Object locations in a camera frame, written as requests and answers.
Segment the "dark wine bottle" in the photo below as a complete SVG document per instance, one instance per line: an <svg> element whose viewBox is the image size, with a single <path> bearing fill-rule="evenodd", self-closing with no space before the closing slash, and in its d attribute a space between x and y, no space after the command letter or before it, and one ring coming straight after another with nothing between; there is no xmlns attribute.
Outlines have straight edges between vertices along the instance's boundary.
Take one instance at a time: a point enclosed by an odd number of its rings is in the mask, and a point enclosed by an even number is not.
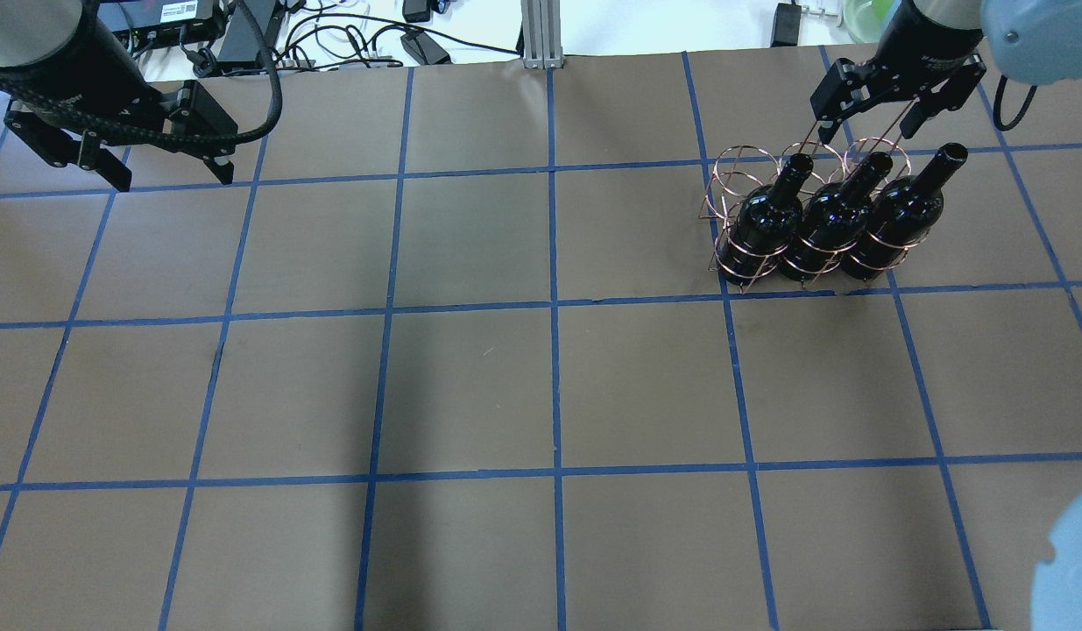
<svg viewBox="0 0 1082 631"><path fill-rule="evenodd" d="M868 285L900 265L944 215L944 185L969 159L956 141L938 147L916 175L897 178L880 190L865 231L837 268Z"/></svg>

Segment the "dark wine bottle front slot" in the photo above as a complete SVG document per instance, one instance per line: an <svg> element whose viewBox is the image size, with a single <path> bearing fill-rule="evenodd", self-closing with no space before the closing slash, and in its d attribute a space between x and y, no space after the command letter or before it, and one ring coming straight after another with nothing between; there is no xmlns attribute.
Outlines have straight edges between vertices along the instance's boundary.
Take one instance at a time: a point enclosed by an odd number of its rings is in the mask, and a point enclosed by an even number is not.
<svg viewBox="0 0 1082 631"><path fill-rule="evenodd" d="M805 205L796 234L781 253L778 273L808 285L836 270L865 231L874 188L893 167L888 152L870 152L850 175L819 188Z"/></svg>

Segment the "dark wine bottle slot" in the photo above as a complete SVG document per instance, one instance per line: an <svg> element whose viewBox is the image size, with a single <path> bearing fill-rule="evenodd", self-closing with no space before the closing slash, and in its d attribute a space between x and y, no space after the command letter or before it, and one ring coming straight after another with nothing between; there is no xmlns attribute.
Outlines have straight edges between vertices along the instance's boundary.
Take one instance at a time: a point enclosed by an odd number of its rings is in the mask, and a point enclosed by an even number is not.
<svg viewBox="0 0 1082 631"><path fill-rule="evenodd" d="M810 155L790 155L771 184L745 196L716 246L716 265L726 282L745 290L777 268L802 220L799 194L813 168Z"/></svg>
<svg viewBox="0 0 1082 631"><path fill-rule="evenodd" d="M865 231L874 188L893 167L888 152L870 152L850 175L819 188L805 205L796 234L781 253L778 273L808 285L836 270Z"/></svg>

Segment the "dark wine bottle rear slot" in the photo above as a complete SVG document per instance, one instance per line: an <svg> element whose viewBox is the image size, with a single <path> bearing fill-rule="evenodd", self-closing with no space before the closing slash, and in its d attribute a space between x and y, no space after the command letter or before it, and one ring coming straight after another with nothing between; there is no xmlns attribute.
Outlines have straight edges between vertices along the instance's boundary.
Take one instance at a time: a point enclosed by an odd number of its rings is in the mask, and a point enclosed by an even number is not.
<svg viewBox="0 0 1082 631"><path fill-rule="evenodd" d="M790 155L771 184L745 196L716 246L716 265L726 282L745 290L777 268L802 220L799 194L813 168L810 155Z"/></svg>

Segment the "green glass bowl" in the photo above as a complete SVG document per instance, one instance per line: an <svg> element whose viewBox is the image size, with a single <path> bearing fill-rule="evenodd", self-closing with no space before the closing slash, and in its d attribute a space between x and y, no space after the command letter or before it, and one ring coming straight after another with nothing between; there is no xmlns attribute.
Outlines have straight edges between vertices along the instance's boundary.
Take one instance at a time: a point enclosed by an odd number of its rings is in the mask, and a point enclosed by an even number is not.
<svg viewBox="0 0 1082 631"><path fill-rule="evenodd" d="M842 19L856 43L878 43L901 1L842 1Z"/></svg>

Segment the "black power adapter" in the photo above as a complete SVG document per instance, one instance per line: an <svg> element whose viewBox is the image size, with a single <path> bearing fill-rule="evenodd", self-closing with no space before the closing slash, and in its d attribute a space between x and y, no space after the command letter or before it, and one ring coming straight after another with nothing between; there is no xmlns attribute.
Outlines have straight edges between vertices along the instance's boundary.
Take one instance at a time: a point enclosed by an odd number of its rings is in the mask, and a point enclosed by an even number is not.
<svg viewBox="0 0 1082 631"><path fill-rule="evenodd" d="M802 6L797 1L778 3L771 19L769 47L797 47L802 16Z"/></svg>

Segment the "aluminium frame post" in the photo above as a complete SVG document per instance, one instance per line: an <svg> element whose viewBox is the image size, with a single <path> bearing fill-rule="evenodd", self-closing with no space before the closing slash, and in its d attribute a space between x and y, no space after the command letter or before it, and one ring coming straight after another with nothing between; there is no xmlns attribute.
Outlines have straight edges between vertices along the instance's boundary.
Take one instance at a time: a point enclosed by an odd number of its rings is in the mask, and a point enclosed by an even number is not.
<svg viewBox="0 0 1082 631"><path fill-rule="evenodd" d="M560 32L560 1L520 1L523 65L527 69L564 67Z"/></svg>

